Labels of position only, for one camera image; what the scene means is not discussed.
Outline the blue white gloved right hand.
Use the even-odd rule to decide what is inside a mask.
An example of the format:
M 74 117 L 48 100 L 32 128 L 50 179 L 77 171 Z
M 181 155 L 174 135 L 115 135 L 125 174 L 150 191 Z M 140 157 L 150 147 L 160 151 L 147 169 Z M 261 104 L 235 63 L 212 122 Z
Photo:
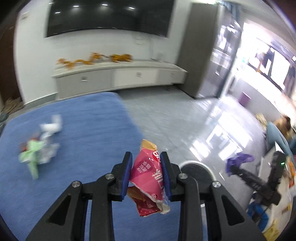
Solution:
M 267 209 L 267 207 L 255 201 L 248 205 L 247 214 L 255 222 L 261 232 L 264 231 L 269 221 L 269 217 L 266 213 Z

